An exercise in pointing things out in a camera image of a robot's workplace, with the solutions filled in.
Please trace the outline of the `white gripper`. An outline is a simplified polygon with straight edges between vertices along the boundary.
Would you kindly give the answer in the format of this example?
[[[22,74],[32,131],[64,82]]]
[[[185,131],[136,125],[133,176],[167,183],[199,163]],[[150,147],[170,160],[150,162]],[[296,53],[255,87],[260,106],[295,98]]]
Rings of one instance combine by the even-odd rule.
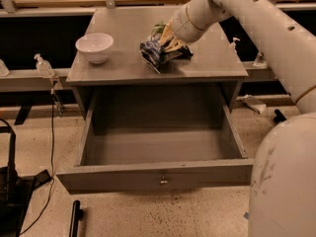
[[[207,0],[191,0],[178,9],[165,26],[159,44],[165,52],[176,51],[187,43],[196,42],[211,25],[211,14]]]

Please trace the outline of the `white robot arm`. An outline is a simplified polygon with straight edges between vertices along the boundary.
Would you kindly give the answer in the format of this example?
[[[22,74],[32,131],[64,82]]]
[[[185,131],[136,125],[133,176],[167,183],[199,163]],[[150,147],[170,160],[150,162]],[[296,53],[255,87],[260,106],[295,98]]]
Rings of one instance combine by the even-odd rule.
[[[249,237],[316,237],[316,37],[269,0],[191,0],[164,29],[174,50],[235,17],[300,113],[273,128],[256,153]]]

